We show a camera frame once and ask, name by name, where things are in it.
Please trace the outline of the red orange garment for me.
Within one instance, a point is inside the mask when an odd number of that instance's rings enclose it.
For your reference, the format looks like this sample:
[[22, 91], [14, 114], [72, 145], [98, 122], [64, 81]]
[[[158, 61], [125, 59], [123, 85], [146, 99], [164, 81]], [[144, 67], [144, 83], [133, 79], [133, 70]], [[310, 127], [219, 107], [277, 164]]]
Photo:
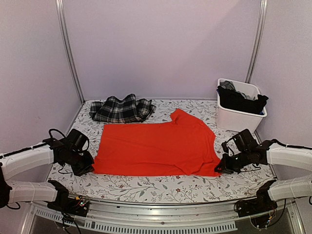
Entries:
[[202, 120], [176, 109], [170, 122], [107, 124], [94, 172], [115, 176], [211, 176], [215, 134]]

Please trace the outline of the black white plaid skirt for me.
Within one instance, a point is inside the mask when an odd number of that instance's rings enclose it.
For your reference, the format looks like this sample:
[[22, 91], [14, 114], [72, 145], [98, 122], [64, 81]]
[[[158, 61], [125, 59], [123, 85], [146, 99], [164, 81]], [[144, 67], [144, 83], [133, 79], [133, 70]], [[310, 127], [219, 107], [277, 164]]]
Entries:
[[144, 122], [156, 110], [151, 100], [137, 99], [134, 94], [124, 99], [110, 96], [105, 102], [91, 103], [89, 115], [92, 120], [106, 123]]

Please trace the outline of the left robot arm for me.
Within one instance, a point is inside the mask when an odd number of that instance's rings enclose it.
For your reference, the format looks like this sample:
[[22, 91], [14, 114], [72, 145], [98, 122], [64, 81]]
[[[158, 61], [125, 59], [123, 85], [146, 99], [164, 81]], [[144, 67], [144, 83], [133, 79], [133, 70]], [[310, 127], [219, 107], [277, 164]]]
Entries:
[[88, 151], [89, 138], [76, 129], [67, 136], [56, 139], [50, 136], [37, 145], [0, 156], [0, 206], [12, 203], [44, 201], [48, 207], [67, 212], [79, 207], [79, 202], [69, 198], [69, 191], [59, 182], [13, 181], [12, 178], [35, 167], [50, 164], [69, 165], [75, 176], [94, 170], [94, 159]]

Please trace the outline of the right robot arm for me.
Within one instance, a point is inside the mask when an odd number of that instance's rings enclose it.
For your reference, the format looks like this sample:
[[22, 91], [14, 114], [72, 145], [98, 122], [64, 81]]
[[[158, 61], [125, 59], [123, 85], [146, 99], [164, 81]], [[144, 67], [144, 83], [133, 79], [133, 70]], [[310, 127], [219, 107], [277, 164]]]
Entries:
[[[258, 143], [249, 129], [237, 133], [230, 140], [234, 141], [239, 153], [230, 156], [227, 142], [223, 142], [224, 154], [214, 168], [217, 173], [239, 174], [250, 164], [282, 165], [312, 171], [311, 147], [283, 144], [277, 139]], [[312, 196], [311, 174], [288, 180], [271, 180], [257, 190], [252, 208], [255, 212], [261, 213], [270, 206], [271, 202], [310, 196]]]

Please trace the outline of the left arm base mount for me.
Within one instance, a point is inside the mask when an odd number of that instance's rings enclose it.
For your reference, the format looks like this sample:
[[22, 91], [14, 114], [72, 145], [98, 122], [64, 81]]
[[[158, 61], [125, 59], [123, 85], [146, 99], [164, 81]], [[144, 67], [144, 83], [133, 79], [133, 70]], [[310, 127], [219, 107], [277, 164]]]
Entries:
[[70, 198], [69, 191], [56, 180], [49, 180], [48, 183], [52, 184], [56, 191], [56, 200], [47, 202], [49, 209], [67, 213], [70, 215], [77, 215], [86, 217], [89, 210], [89, 202], [83, 203], [82, 197], [79, 199]]

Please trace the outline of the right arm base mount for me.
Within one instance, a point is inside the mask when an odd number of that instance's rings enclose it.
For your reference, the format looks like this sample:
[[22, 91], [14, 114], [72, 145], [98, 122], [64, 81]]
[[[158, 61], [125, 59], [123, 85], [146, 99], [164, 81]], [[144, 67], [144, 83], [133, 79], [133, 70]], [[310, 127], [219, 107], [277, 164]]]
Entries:
[[239, 217], [256, 215], [263, 212], [268, 212], [277, 208], [277, 202], [271, 200], [268, 190], [270, 186], [277, 180], [270, 180], [262, 185], [256, 191], [256, 198], [249, 200], [239, 200], [234, 204], [234, 211]]

